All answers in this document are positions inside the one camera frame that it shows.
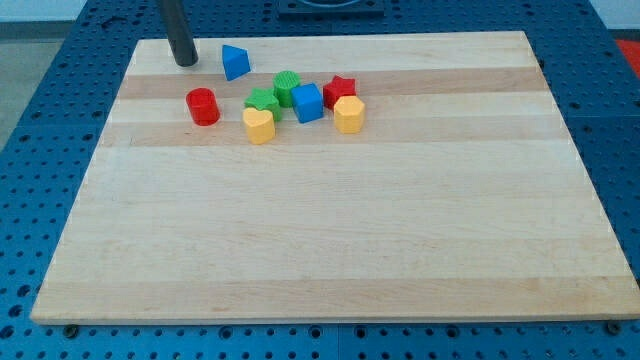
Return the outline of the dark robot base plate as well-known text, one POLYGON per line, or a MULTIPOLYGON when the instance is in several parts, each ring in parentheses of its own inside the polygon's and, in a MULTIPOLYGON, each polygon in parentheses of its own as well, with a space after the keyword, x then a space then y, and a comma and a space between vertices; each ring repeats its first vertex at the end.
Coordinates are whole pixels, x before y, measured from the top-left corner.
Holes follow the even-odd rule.
POLYGON ((304 16, 383 16, 385 0, 277 0, 275 8, 281 19, 297 19, 304 16))

